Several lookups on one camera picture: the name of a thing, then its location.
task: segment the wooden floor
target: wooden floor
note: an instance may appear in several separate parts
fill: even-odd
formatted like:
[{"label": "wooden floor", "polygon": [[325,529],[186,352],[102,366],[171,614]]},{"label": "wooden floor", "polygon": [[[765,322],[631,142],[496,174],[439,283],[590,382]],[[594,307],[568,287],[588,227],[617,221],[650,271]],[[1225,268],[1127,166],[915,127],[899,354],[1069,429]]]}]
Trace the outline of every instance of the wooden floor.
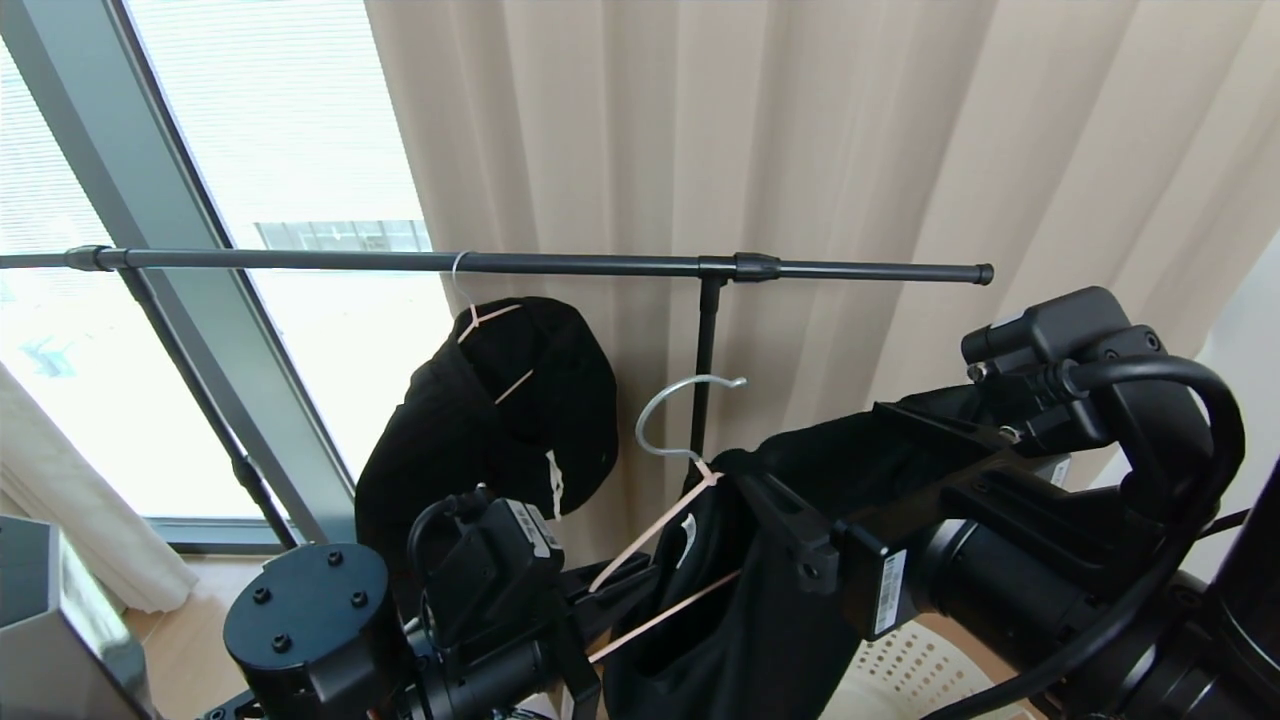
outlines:
[{"label": "wooden floor", "polygon": [[[170,720],[200,717],[244,691],[244,679],[223,646],[223,620],[268,559],[187,556],[186,560],[200,575],[186,605],[166,614],[146,615],[131,610],[124,615],[147,653],[151,697],[156,708]],[[925,615],[920,621],[969,655],[993,682],[1012,675],[995,653],[951,620]],[[1032,715],[1041,717],[1038,712]]]}]

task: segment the curtain fold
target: curtain fold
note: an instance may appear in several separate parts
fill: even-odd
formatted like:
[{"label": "curtain fold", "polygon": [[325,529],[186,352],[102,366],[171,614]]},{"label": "curtain fold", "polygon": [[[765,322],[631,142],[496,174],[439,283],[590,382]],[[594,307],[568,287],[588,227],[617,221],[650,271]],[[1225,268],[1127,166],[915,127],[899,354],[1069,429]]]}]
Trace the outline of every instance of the curtain fold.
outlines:
[{"label": "curtain fold", "polygon": [[[436,249],[996,265],[727,287],[714,370],[751,384],[713,388],[709,455],[964,382],[964,333],[1087,284],[1193,356],[1280,227],[1274,4],[366,5]],[[625,437],[691,374],[696,282],[463,282],[581,309]],[[689,409],[653,439],[682,445]],[[623,445],[566,520],[576,561],[678,493],[678,462]]]},{"label": "curtain fold", "polygon": [[175,610],[198,579],[84,461],[40,405],[0,365],[0,493],[56,524],[84,566],[128,607]]}]

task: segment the white plastic basket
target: white plastic basket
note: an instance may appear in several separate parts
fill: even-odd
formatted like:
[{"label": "white plastic basket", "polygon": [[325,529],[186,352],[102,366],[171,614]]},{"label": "white plastic basket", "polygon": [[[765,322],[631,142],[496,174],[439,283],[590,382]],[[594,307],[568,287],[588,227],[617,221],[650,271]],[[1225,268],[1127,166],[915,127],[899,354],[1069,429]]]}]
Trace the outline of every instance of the white plastic basket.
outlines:
[{"label": "white plastic basket", "polygon": [[[822,720],[916,720],[991,685],[978,665],[942,635],[906,623],[858,648]],[[1021,707],[1010,706],[982,717],[1025,716]]]}]

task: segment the metal hanger hook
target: metal hanger hook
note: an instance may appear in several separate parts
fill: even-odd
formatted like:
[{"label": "metal hanger hook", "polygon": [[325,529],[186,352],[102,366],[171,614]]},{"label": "metal hanger hook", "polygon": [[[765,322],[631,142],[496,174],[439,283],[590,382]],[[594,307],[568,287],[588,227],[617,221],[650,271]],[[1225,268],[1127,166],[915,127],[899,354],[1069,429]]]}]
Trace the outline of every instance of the metal hanger hook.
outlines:
[{"label": "metal hanger hook", "polygon": [[458,291],[458,295],[461,295],[462,297],[465,297],[467,300],[467,305],[470,305],[472,307],[472,310],[474,310],[475,306],[476,306],[475,300],[471,300],[471,296],[467,295],[467,291],[462,290],[462,286],[458,284],[458,263],[462,261],[462,256],[466,255],[467,252],[471,252],[471,251],[470,250],[463,250],[462,252],[458,252],[457,255],[453,256],[453,269],[449,270],[449,278],[453,281],[453,290]]},{"label": "metal hanger hook", "polygon": [[690,378],[685,378],[680,382],[672,383],[662,388],[662,391],[659,391],[658,395],[653,396],[653,400],[649,401],[649,405],[644,406],[644,410],[640,411],[640,418],[636,419],[636,442],[640,443],[640,447],[643,447],[645,452],[649,452],[652,455],[662,455],[666,457],[687,457],[690,460],[701,460],[701,456],[699,456],[692,450],[685,450],[681,447],[654,447],[649,445],[649,441],[644,438],[644,427],[645,424],[649,423],[649,415],[653,415],[653,411],[657,410],[658,406],[662,405],[664,400],[671,397],[672,393],[686,386],[696,383],[716,383],[724,387],[742,387],[746,384],[746,378],[735,378],[732,380],[727,380],[719,375],[692,375]]}]

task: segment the white wall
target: white wall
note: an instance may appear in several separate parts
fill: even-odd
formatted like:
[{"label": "white wall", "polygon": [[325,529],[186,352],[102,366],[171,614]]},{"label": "white wall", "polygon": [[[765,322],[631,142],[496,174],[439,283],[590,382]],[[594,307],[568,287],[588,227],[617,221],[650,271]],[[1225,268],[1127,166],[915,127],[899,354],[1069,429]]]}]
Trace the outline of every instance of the white wall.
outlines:
[{"label": "white wall", "polygon": [[[1221,515],[1253,505],[1280,456],[1280,236],[1258,259],[1210,331],[1197,360],[1216,370],[1244,414],[1244,465],[1222,497]],[[1129,471],[1116,454],[1092,487],[1111,486]],[[1239,530],[1206,538],[1192,548],[1183,570],[1212,579]]]}]

